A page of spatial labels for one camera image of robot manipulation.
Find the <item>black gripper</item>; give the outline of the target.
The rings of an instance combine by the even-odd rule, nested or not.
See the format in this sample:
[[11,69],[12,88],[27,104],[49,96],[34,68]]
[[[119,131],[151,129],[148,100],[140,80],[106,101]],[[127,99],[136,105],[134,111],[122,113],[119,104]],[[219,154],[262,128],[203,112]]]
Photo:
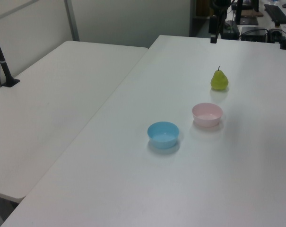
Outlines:
[[[218,17],[213,15],[209,18],[209,27],[208,27],[208,32],[212,35],[215,35],[217,33],[217,22],[218,22]],[[211,36],[210,37],[210,42],[212,44],[217,43],[217,36]]]

